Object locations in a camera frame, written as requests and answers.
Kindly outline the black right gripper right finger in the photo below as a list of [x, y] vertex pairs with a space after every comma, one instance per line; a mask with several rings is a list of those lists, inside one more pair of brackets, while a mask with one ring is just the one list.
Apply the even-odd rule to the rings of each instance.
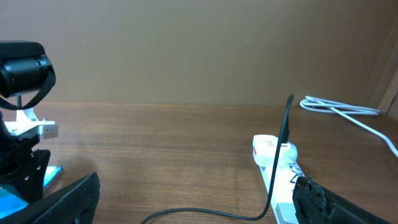
[[293, 203], [299, 224], [389, 224], [313, 181], [297, 178]]

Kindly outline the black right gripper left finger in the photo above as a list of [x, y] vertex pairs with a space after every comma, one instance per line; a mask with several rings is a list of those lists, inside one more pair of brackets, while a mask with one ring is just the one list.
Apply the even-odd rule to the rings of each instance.
[[92, 224], [100, 199], [100, 180], [93, 172], [22, 210], [1, 224]]

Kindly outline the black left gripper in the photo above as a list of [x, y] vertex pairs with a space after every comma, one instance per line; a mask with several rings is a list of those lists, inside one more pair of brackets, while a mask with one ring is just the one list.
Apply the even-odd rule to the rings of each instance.
[[37, 136], [1, 140], [1, 187], [15, 187], [17, 195], [27, 203], [34, 203], [43, 197], [50, 151], [33, 151], [32, 148], [39, 142]]

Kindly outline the smartphone with cyan screen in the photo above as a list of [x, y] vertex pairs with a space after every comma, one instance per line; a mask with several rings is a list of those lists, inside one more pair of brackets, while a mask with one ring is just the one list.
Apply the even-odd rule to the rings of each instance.
[[[47, 167], [44, 176], [43, 193], [45, 193], [49, 186], [61, 176], [62, 172], [62, 166]], [[1, 187], [1, 218], [12, 215], [28, 205], [26, 201]]]

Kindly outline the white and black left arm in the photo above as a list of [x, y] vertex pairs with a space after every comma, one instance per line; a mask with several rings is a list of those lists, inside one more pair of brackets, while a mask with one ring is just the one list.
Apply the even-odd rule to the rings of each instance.
[[34, 107], [56, 83], [44, 47], [31, 41], [1, 42], [1, 108], [15, 111], [15, 121], [1, 121], [1, 188], [27, 203], [43, 197], [48, 149], [40, 140], [58, 136], [54, 121], [39, 119]]

